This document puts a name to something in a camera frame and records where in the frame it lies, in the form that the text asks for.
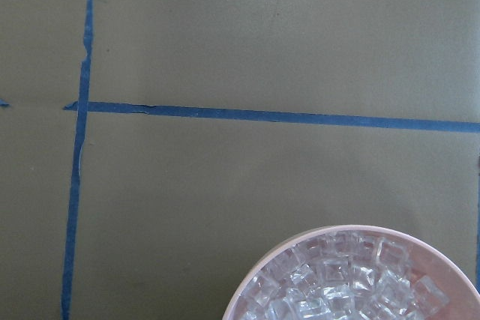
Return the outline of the pink bowl of ice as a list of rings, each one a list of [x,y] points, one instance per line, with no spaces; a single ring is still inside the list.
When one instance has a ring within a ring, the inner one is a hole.
[[[376,226],[326,226],[267,252],[225,319],[477,319],[479,293],[439,250]]]

